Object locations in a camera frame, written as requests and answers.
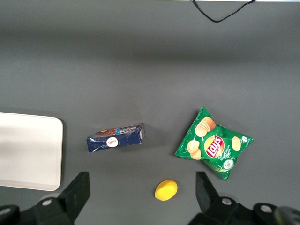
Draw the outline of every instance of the blue box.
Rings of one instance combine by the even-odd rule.
[[[141,144],[145,137],[144,124],[102,130],[86,138],[89,152]]]

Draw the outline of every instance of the yellow sponge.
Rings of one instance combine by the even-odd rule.
[[[155,197],[161,201],[172,198],[177,193],[177,183],[173,180],[164,180],[155,190]]]

